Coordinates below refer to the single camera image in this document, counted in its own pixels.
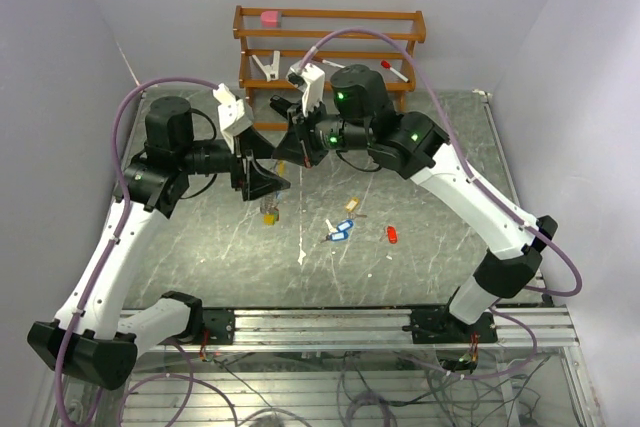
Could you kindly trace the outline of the large keyring with keys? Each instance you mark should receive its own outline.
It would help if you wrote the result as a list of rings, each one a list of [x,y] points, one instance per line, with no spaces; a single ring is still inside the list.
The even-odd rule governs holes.
[[[282,176],[285,171],[285,163],[282,160],[277,161],[271,171]],[[280,198],[281,192],[279,190],[276,190],[262,198],[260,212],[263,215],[263,222],[265,225],[274,226],[279,221],[280,214],[278,205]]]

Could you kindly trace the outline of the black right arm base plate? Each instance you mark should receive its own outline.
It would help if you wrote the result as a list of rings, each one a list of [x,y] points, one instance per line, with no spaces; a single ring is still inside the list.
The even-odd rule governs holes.
[[[450,315],[444,305],[413,308],[402,331],[411,335],[414,344],[495,343],[498,340],[492,314],[484,312],[478,321],[467,325]]]

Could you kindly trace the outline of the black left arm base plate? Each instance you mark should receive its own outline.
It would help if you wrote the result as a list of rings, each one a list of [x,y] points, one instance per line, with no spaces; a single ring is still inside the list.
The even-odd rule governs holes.
[[[236,316],[232,309],[205,308],[203,335],[206,345],[232,345],[236,331]]]

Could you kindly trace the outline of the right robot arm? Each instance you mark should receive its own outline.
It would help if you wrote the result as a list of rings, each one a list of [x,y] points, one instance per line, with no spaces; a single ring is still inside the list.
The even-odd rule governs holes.
[[[379,72],[354,64],[327,76],[308,64],[292,67],[287,80],[302,98],[272,101],[288,119],[274,158],[311,168],[329,152],[364,151],[378,168],[435,195],[485,242],[484,258],[454,292],[440,320],[448,340],[465,341],[486,309],[515,297],[533,279],[557,222],[521,210],[487,185],[462,163],[450,136],[429,116],[397,112]]]

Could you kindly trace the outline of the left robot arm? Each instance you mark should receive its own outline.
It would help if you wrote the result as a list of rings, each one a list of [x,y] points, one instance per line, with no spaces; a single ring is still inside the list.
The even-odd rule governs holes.
[[[205,309],[192,295],[169,291],[127,319],[121,311],[149,243],[185,199],[190,177],[227,173],[246,201],[290,186],[258,163],[274,148],[254,129],[252,109],[235,96],[218,102],[222,136],[204,140],[194,136],[199,112],[188,100],[167,96],[151,104],[144,148],[124,171],[85,272],[53,320],[35,322],[28,333],[28,344],[56,373],[113,391],[151,348],[202,337]]]

